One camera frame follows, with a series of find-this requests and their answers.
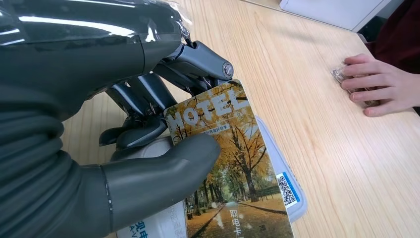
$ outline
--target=light wood surface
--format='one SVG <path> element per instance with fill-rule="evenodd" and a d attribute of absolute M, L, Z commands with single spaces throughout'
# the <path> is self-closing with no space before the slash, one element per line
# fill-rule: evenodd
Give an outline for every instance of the light wood surface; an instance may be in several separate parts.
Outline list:
<path fill-rule="evenodd" d="M 256 5 L 268 7 L 274 10 L 282 11 L 280 8 L 280 0 L 242 0 Z"/>
<path fill-rule="evenodd" d="M 420 236 L 420 118 L 367 118 L 330 74 L 345 57 L 368 54 L 356 34 L 238 0 L 179 2 L 193 39 L 234 65 L 306 193 L 295 237 Z M 99 134 L 123 119 L 96 96 L 65 122 L 64 149 L 81 164 L 107 161 L 113 147 L 99 148 Z"/>

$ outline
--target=finger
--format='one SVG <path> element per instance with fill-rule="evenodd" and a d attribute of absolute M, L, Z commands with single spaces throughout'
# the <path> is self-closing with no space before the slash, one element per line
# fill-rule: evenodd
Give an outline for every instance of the finger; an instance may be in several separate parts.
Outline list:
<path fill-rule="evenodd" d="M 390 101 L 385 104 L 381 104 L 376 107 L 366 108 L 363 112 L 368 117 L 380 117 L 389 113 L 398 111 L 394 101 Z"/>
<path fill-rule="evenodd" d="M 341 83 L 341 87 L 345 90 L 357 88 L 371 88 L 379 86 L 392 86 L 383 74 L 374 74 L 361 78 L 346 79 Z"/>
<path fill-rule="evenodd" d="M 346 76 L 356 76 L 361 74 L 388 73 L 390 71 L 389 66 L 389 64 L 381 61 L 353 64 L 344 67 L 343 74 Z"/>
<path fill-rule="evenodd" d="M 368 63 L 375 61 L 375 58 L 365 54 L 359 54 L 356 56 L 348 57 L 344 59 L 345 64 L 359 64 L 359 63 Z"/>
<path fill-rule="evenodd" d="M 370 100 L 392 99 L 393 90 L 391 87 L 381 88 L 372 91 L 354 92 L 350 94 L 350 100 L 355 103 Z"/>

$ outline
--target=qr code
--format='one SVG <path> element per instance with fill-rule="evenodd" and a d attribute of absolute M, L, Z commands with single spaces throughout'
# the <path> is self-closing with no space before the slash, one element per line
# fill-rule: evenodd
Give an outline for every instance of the qr code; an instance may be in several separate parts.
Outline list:
<path fill-rule="evenodd" d="M 277 175 L 277 182 L 278 186 L 280 187 L 281 195 L 283 196 L 283 201 L 286 208 L 289 208 L 298 203 L 284 174 Z"/>

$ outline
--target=robotic hand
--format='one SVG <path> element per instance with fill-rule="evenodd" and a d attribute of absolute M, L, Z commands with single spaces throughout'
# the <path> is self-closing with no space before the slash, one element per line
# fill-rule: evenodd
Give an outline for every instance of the robotic hand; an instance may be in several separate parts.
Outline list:
<path fill-rule="evenodd" d="M 104 237 L 193 193 L 220 153 L 197 135 L 121 160 L 166 129 L 176 101 L 159 76 L 192 96 L 233 76 L 173 3 L 2 0 L 0 60 L 0 237 Z M 104 90 L 127 113 L 100 137 L 116 161 L 80 166 L 60 150 L 61 121 Z"/>

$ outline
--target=human hand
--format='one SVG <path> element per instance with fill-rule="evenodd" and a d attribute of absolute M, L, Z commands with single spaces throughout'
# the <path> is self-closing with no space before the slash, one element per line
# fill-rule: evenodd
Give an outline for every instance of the human hand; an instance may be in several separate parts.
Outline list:
<path fill-rule="evenodd" d="M 379 100 L 381 105 L 364 110 L 368 117 L 402 111 L 420 106 L 420 74 L 402 71 L 390 64 L 376 60 L 371 56 L 360 54 L 344 60 L 346 76 L 368 75 L 346 79 L 341 83 L 345 90 L 358 88 L 375 88 L 375 90 L 354 92 L 350 100 L 355 103 Z"/>

